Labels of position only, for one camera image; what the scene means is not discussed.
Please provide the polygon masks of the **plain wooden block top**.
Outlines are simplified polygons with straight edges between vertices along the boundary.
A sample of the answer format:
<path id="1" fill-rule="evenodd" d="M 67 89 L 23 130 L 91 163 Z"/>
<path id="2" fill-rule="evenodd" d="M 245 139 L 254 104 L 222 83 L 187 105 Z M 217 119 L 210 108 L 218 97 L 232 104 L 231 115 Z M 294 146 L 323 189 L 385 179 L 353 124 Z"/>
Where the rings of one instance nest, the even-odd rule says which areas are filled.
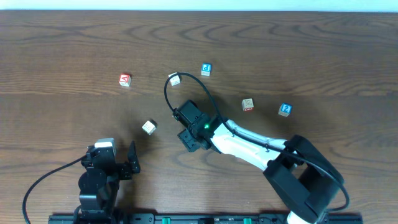
<path id="1" fill-rule="evenodd" d="M 178 74 L 178 72 L 172 73 L 169 75 L 169 83 L 172 86 L 178 85 L 180 84 L 180 75 Z"/>

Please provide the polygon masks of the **blue letter P block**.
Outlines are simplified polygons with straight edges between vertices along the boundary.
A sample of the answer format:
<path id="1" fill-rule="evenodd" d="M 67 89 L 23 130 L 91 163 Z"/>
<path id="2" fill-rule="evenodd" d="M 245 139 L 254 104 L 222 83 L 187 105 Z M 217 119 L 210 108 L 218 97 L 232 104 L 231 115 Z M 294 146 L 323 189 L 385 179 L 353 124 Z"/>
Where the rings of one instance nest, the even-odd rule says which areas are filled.
<path id="1" fill-rule="evenodd" d="M 210 63 L 203 63 L 201 65 L 201 75 L 209 77 L 211 74 L 212 65 Z"/>

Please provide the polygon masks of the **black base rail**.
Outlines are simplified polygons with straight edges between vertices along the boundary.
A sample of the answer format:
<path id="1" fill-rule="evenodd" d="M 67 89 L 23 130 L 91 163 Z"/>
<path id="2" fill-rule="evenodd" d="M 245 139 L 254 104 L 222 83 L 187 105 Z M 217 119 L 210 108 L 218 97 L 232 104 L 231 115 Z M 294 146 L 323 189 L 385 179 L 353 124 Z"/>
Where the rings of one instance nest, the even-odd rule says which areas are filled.
<path id="1" fill-rule="evenodd" d="M 153 215 L 134 213 L 118 221 L 129 224 L 283 224 L 287 215 L 263 213 L 260 215 Z M 360 215 L 326 215 L 319 224 L 363 224 Z"/>

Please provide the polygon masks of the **blue number 2 block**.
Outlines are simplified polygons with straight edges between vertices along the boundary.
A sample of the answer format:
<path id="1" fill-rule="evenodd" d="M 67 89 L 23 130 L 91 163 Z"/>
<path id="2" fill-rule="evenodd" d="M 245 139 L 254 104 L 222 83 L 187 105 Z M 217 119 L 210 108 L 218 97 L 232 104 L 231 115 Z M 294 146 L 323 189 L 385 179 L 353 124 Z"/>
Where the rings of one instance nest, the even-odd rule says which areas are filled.
<path id="1" fill-rule="evenodd" d="M 282 103 L 279 108 L 278 114 L 284 117 L 288 117 L 291 114 L 291 112 L 292 112 L 292 105 L 289 105 L 287 103 Z"/>

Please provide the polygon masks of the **red letter A block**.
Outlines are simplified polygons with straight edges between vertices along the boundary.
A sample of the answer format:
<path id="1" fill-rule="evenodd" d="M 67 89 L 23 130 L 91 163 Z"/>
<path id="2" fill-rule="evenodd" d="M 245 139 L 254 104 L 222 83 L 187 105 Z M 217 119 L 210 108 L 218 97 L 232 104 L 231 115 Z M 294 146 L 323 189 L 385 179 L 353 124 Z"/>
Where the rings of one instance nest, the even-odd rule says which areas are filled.
<path id="1" fill-rule="evenodd" d="M 122 73 L 119 76 L 119 84 L 121 86 L 130 87 L 131 86 L 131 75 L 128 73 Z"/>

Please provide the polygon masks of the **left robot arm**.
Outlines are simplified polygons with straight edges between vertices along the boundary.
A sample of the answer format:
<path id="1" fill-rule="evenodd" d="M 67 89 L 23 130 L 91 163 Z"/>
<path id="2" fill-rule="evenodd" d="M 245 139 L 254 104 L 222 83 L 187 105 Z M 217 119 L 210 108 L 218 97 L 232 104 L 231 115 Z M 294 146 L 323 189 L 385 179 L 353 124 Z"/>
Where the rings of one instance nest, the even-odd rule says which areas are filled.
<path id="1" fill-rule="evenodd" d="M 116 162 L 113 138 L 99 139 L 88 146 L 81 160 L 86 172 L 78 181 L 80 206 L 73 214 L 73 223 L 120 223 L 123 213 L 115 209 L 119 184 L 131 180 L 141 171 L 135 142 L 131 142 L 127 162 Z"/>

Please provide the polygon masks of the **wooden block red side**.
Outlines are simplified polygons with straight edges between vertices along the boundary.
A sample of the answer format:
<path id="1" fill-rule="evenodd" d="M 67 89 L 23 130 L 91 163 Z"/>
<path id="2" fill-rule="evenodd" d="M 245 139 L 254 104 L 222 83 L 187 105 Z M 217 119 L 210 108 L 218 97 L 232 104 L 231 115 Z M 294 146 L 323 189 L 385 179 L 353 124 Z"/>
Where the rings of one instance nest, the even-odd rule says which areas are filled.
<path id="1" fill-rule="evenodd" d="M 243 99 L 241 104 L 244 111 L 251 111 L 254 109 L 254 103 L 252 98 Z"/>

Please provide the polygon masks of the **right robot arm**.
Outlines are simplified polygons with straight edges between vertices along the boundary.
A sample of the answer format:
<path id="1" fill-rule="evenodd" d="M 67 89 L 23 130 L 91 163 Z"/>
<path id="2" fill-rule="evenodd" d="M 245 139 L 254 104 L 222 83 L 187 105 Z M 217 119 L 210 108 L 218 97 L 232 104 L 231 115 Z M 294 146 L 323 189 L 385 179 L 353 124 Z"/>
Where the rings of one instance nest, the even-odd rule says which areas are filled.
<path id="1" fill-rule="evenodd" d="M 185 128 L 178 137 L 190 152 L 213 149 L 259 168 L 289 208 L 287 223 L 317 223 L 336 194 L 347 193 L 342 175 L 308 139 L 269 138 L 202 112 L 174 117 Z"/>

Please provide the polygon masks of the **tilted plain wooden block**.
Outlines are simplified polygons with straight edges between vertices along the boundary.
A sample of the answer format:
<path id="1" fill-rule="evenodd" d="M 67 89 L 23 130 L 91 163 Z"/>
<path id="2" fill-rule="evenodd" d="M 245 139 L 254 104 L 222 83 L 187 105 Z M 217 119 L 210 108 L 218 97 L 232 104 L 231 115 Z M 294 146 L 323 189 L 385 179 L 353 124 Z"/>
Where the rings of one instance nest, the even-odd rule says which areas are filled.
<path id="1" fill-rule="evenodd" d="M 151 135 L 156 130 L 156 125 L 148 120 L 142 125 L 142 129 L 148 135 Z"/>

